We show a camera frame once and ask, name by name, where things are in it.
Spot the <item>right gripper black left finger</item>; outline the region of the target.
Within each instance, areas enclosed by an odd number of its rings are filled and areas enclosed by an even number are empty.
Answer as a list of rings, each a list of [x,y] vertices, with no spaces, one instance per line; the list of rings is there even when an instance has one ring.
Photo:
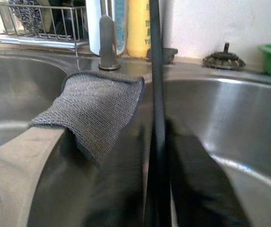
[[[126,126],[101,164],[85,227],[143,227],[145,126]]]

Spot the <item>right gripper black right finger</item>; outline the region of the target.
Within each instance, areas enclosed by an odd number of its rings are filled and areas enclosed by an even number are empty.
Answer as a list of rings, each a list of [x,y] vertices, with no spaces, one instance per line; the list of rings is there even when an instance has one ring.
[[[178,227],[251,227],[234,187],[199,138],[166,119],[169,171]]]

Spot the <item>stainless steel double sink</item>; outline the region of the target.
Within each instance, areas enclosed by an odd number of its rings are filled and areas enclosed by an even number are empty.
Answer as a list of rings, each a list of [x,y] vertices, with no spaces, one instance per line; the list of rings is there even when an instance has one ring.
[[[0,50],[0,227],[82,227],[98,169],[63,130],[28,121],[65,76],[98,59]],[[252,227],[271,227],[271,78],[193,64],[165,67],[166,112],[228,175]]]

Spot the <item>grey mesh dish cloth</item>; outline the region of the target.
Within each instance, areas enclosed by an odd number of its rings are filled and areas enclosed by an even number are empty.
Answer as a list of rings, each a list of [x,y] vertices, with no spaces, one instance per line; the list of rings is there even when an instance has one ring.
[[[143,77],[110,77],[96,71],[71,74],[52,105],[28,126],[68,129],[86,158],[100,165],[132,120],[144,86]]]

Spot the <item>black sink strainer plug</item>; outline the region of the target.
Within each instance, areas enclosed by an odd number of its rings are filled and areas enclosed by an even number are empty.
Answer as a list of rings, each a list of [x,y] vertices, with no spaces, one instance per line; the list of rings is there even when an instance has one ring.
[[[202,60],[202,66],[205,68],[221,70],[242,70],[246,63],[237,54],[229,51],[230,42],[225,42],[224,49],[221,52],[214,52]]]

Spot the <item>steel flexible neck faucet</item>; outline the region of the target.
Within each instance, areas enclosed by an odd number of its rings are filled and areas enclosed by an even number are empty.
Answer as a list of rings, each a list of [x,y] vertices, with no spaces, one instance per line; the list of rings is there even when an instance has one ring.
[[[100,62],[98,66],[101,70],[117,70],[121,65],[117,60],[116,22],[113,19],[112,10],[113,1],[100,0],[100,6]]]

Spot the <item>yellow detergent bottle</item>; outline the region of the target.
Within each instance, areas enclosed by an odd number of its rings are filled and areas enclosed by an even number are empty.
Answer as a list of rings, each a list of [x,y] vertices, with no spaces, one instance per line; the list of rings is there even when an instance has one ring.
[[[128,2],[127,51],[131,57],[145,58],[150,48],[149,0]]]

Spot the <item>white bottle blue label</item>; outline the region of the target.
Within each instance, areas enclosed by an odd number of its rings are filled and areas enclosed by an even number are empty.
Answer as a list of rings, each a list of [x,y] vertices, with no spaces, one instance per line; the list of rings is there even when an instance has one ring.
[[[111,4],[113,20],[116,22],[117,54],[122,55],[126,44],[127,0],[111,0]],[[89,48],[93,54],[99,55],[99,20],[102,16],[101,0],[86,0],[86,14]]]

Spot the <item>black cup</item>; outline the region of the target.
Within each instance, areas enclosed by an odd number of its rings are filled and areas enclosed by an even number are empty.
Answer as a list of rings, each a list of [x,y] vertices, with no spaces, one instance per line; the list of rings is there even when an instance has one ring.
[[[50,32],[76,39],[88,39],[88,32],[85,23],[85,0],[48,0],[50,6],[58,7],[52,9],[54,25],[51,25]]]

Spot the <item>grey mesh scourer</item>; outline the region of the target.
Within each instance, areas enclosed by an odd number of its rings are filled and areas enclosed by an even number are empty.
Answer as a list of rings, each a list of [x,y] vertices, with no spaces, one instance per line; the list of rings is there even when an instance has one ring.
[[[30,33],[37,34],[40,32],[41,11],[37,0],[8,0],[11,6],[9,9],[23,24],[24,29]]]

